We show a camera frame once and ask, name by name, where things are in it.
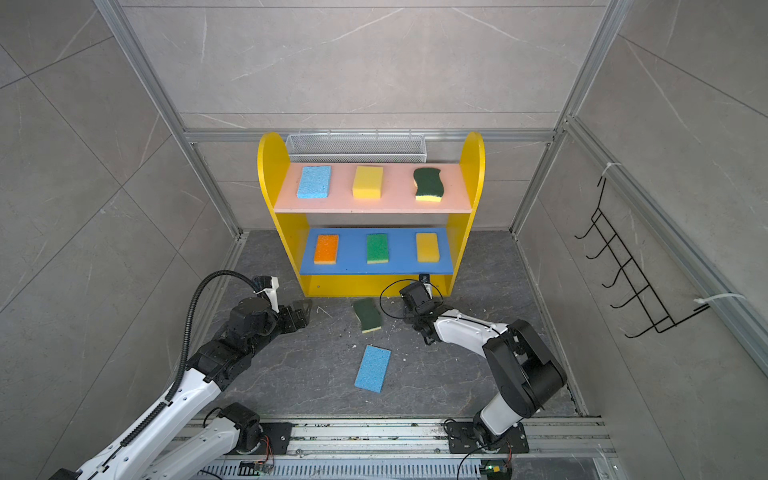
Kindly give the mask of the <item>yellow shelf unit frame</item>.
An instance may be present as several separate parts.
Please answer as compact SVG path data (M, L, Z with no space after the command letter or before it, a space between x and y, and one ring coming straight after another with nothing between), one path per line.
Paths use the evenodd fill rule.
M439 164L457 164L463 174L471 211L469 213L438 214L338 214L338 213L278 213L276 197L280 193L287 171L292 165L332 166L355 164L378 166L384 164L417 164L436 168ZM449 296L456 282L459 266L480 203L486 171L486 149L482 136L471 132L466 137L457 163L294 163L286 147L286 139L277 133L264 135L258 147L257 168L263 198L274 221L276 230L295 272L299 285L307 297L376 297L380 293L395 295L392 282L415 280L416 275L302 275L300 267L311 228L441 228L451 250L454 273L430 275L431 282L443 296Z

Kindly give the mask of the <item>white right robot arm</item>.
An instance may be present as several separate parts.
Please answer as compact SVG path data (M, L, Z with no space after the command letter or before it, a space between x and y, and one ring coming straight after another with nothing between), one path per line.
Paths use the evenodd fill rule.
M403 319L427 345L457 345L487 361L497 394L475 414L473 436L489 448L542 410L566 386L567 374L530 323L494 323L465 315L435 299L433 289L421 281L403 287Z

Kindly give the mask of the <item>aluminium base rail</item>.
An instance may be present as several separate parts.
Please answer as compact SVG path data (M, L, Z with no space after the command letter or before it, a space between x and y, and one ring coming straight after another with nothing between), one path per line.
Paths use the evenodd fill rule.
M188 479L623 479L602 420L524 420L482 446L465 418L266 418L253 453L222 453Z

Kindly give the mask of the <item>green scouring sponge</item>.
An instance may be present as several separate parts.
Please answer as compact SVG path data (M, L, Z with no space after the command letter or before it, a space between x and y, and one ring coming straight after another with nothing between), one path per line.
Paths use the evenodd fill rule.
M432 167L417 168L413 172L416 187L415 199L422 202L441 202L444 196L444 185L441 180L441 170Z
M362 298L354 301L353 311L360 322L360 328L363 333L370 333L381 329L381 313L372 298Z

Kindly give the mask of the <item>pink upper shelf board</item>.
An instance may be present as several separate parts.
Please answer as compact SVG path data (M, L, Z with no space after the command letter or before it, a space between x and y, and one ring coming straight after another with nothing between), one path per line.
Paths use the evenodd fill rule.
M355 164L333 164L328 196L322 199L297 197L302 167L289 167L275 201L278 213L338 213L338 214L438 214L469 213L471 202L463 174L457 164L439 164L444 196L439 202L416 198L413 172L417 164L384 164L382 194L377 200L353 197Z

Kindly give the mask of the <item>aluminium frame profile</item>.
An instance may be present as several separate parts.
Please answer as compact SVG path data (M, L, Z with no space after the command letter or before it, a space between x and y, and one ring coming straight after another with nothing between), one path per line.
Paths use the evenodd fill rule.
M122 6L113 0L95 0L94 4L224 224L231 235L238 238L242 229L196 146L187 139L181 117L148 60Z

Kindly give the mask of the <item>blue sponge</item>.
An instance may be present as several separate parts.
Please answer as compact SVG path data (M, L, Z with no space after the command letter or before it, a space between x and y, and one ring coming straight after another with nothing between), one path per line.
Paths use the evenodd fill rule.
M390 358L391 352L389 350L368 345L364 351L354 386L362 390L380 393Z
M331 175L331 166L303 167L297 189L297 198L301 200L327 198L330 191Z

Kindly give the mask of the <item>bright green sponge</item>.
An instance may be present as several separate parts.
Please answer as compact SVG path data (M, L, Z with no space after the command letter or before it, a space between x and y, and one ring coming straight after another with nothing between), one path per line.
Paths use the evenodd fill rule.
M386 233L367 235L366 262L368 264L384 264L389 262L389 244Z

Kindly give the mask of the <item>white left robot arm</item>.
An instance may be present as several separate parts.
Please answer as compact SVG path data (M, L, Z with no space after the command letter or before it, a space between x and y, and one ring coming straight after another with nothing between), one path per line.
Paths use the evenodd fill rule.
M279 305L263 297L240 301L209 342L188 360L179 385L159 398L123 434L76 470L56 479L189 479L216 458L265 446L259 415L240 403L222 407L203 430L172 451L167 445L200 410L250 368L280 335L305 328L312 303Z

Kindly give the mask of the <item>yellow sponge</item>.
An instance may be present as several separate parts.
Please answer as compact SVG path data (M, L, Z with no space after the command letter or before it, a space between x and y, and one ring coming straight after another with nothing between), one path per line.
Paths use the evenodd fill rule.
M438 235L435 232L416 234L417 261L419 263L439 263L441 260Z
M358 166L355 171L352 194L358 200L378 200L382 196L384 168Z

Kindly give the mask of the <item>orange sponge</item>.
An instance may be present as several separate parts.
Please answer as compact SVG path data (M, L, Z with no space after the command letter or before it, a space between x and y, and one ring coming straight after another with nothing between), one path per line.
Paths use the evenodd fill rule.
M313 263L315 265L335 265L337 263L339 236L321 234L315 244Z

